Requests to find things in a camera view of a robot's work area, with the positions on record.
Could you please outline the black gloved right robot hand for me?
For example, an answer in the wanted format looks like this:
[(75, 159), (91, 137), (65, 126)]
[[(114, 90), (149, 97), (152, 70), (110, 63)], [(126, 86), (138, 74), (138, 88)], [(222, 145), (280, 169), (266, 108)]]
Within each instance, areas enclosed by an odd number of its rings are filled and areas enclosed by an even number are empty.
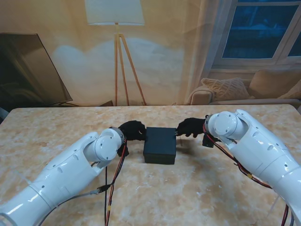
[(186, 137), (193, 135), (193, 137), (196, 138), (198, 135), (204, 133), (204, 123), (205, 119), (187, 118), (178, 124), (175, 134), (177, 136), (185, 135)]

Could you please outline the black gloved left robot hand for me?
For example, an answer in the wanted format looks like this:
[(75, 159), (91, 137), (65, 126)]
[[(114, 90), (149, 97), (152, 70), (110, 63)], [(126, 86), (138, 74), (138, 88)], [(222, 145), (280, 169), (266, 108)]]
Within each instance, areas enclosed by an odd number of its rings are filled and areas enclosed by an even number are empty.
[(140, 121), (127, 121), (119, 126), (128, 141), (144, 141), (146, 138), (146, 127)]

